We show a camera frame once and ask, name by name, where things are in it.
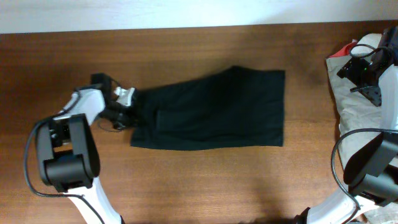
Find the black cloth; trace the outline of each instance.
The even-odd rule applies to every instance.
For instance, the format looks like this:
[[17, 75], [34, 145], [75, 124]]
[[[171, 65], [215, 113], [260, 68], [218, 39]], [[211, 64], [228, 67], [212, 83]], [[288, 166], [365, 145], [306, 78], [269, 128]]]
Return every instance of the black cloth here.
[[284, 71], [231, 67], [200, 80], [138, 91], [131, 146], [201, 150], [282, 146]]

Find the wood grain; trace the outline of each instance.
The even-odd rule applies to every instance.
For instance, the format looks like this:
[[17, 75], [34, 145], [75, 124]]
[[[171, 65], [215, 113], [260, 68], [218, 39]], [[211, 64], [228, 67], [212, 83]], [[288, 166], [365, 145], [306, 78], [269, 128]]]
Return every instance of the wood grain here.
[[[22, 148], [90, 74], [138, 89], [191, 80], [232, 65], [286, 71], [283, 147], [195, 152], [129, 146], [132, 131], [92, 126], [101, 181], [126, 223], [276, 222], [337, 186], [330, 172], [336, 113], [324, 58], [397, 21], [0, 35], [0, 221], [83, 223], [67, 199], [32, 195]], [[38, 189], [34, 150], [29, 167]]]

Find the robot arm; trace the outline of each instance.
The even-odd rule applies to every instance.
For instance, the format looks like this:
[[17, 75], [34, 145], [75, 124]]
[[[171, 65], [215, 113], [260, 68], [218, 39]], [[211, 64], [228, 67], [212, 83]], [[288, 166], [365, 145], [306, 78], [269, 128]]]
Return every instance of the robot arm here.
[[[48, 120], [37, 131], [36, 150], [39, 172], [46, 185], [54, 186], [65, 195], [80, 195], [92, 208], [77, 197], [69, 197], [87, 223], [124, 223], [113, 209], [101, 186], [100, 157], [91, 135], [90, 125], [97, 117], [113, 122], [115, 129], [131, 125], [134, 88], [117, 87], [117, 99], [111, 99], [111, 78], [94, 74], [91, 85], [77, 89], [63, 111]], [[68, 144], [71, 150], [55, 152], [54, 148]]]
[[[338, 73], [348, 78], [375, 106], [381, 106], [381, 129], [398, 130], [398, 27], [386, 30], [372, 62], [351, 59]], [[354, 154], [344, 171], [348, 192], [360, 209], [341, 189], [323, 203], [306, 209], [295, 223], [348, 223], [364, 212], [386, 206], [398, 199], [398, 167], [389, 163], [398, 155], [398, 134], [381, 133]]]

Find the black fabric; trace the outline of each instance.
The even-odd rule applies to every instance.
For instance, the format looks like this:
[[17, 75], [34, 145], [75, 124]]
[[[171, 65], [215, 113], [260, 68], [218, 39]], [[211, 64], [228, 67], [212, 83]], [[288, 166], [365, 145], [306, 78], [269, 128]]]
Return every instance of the black fabric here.
[[282, 146], [284, 71], [231, 67], [219, 74], [139, 91], [141, 124], [131, 145], [200, 150]]

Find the gray fabric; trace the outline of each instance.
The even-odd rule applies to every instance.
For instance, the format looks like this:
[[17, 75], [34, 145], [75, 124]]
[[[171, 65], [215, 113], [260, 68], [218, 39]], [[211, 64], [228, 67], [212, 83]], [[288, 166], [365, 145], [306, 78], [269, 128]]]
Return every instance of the gray fabric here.
[[[341, 79], [337, 76], [337, 72], [350, 58], [350, 56], [344, 56], [326, 59], [331, 89], [335, 96], [337, 111], [340, 114], [341, 134], [358, 128], [379, 128], [381, 121], [381, 107], [375, 107], [358, 92], [351, 93], [349, 90], [355, 85], [347, 78]], [[355, 152], [377, 135], [378, 133], [358, 133], [345, 139], [339, 148], [343, 167]], [[395, 158], [391, 164], [398, 166], [398, 159]], [[384, 208], [366, 212], [365, 216], [372, 224], [398, 223], [398, 204], [390, 203]]]

